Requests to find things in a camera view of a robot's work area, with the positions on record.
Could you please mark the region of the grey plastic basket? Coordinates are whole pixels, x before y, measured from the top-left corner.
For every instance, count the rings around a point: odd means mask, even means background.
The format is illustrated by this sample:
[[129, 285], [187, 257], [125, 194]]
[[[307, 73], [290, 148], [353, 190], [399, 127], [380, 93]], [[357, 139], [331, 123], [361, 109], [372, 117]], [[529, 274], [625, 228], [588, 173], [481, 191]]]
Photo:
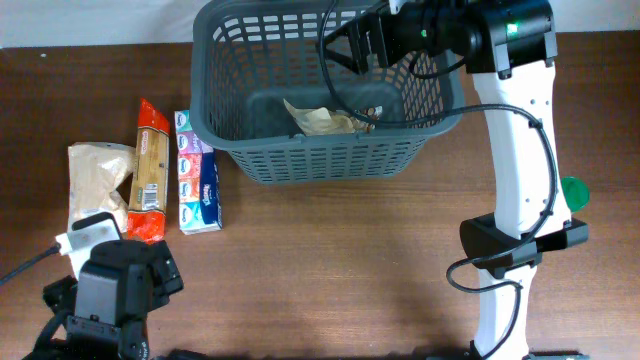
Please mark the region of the grey plastic basket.
[[[388, 177], [458, 122], [464, 103], [451, 53], [358, 76], [315, 48], [364, 13], [364, 1], [212, 1], [193, 24], [190, 121], [206, 144], [262, 184]], [[371, 131], [307, 136], [293, 109], [380, 108]]]

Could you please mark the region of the green lid jar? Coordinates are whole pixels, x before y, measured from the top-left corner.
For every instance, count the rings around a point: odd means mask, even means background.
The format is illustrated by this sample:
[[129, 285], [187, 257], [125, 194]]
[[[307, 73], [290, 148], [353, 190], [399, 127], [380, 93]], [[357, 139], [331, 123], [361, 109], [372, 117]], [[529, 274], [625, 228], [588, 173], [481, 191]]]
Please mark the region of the green lid jar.
[[590, 191], [586, 183], [577, 177], [564, 177], [561, 187], [569, 210], [576, 213], [590, 202]]

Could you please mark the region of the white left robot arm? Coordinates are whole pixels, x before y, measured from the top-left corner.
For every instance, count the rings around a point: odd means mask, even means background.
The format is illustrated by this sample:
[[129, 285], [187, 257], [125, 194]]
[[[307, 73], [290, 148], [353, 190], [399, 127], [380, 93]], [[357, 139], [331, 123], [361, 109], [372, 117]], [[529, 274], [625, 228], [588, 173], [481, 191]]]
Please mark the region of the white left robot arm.
[[148, 359], [148, 314], [184, 283], [166, 242], [95, 246], [79, 276], [43, 289], [53, 313], [29, 359]]

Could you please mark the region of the beige snack pouch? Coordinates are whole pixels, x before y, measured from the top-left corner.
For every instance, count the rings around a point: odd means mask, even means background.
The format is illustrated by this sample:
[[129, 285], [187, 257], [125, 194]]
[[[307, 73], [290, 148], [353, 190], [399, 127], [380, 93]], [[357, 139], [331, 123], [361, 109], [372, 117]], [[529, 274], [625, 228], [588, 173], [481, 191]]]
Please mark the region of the beige snack pouch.
[[344, 110], [331, 111], [326, 107], [297, 109], [286, 99], [284, 106], [306, 136], [369, 133], [375, 126], [358, 120]]

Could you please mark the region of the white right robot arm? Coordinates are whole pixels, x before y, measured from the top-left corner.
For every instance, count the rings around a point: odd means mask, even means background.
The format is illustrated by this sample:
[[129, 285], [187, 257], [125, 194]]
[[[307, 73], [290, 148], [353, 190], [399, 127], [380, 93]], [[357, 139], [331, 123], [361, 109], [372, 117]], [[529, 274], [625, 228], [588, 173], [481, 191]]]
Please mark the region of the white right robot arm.
[[383, 1], [335, 30], [321, 26], [319, 61], [357, 74], [450, 52], [472, 77], [488, 127], [492, 213], [462, 222], [465, 263], [477, 269], [476, 359], [527, 359], [528, 296], [544, 253], [584, 243], [559, 176], [552, 111], [558, 54], [546, 1]]

